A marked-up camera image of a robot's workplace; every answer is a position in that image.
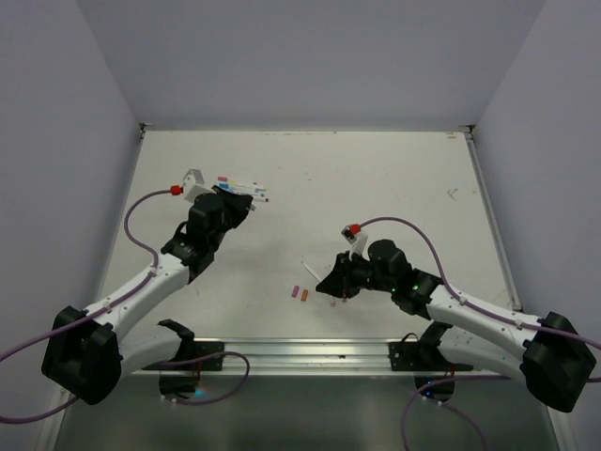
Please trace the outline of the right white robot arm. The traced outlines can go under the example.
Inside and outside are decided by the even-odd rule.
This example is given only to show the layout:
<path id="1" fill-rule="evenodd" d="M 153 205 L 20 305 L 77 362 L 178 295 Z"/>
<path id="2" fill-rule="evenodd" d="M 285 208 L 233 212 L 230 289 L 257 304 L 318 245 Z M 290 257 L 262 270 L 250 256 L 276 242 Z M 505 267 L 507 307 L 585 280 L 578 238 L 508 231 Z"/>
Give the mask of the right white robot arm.
<path id="1" fill-rule="evenodd" d="M 494 372 L 524 383 L 550 408 L 571 412 L 596 366 L 566 317 L 550 312 L 538 318 L 486 306 L 412 267 L 391 240 L 373 242 L 365 257 L 352 251 L 337 255 L 316 285 L 317 292 L 343 300 L 363 290 L 386 292 L 401 311 L 428 320 L 416 342 L 397 350 L 418 370 Z"/>

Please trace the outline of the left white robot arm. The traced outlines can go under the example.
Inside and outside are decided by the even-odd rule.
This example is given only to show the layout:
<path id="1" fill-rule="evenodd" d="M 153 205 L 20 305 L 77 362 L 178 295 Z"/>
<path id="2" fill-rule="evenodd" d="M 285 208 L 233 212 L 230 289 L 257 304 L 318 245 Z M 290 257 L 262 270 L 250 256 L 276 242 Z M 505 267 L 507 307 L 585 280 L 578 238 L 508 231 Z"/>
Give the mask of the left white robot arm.
<path id="1" fill-rule="evenodd" d="M 82 310 L 60 311 L 41 364 L 42 374 L 88 405 L 107 398 L 132 372 L 155 366 L 195 371 L 225 350 L 200 352 L 192 330 L 164 319 L 142 338 L 131 330 L 161 302 L 191 284 L 213 262 L 227 232 L 253 209 L 248 194 L 213 187 L 199 194 L 188 218 L 130 282 Z"/>

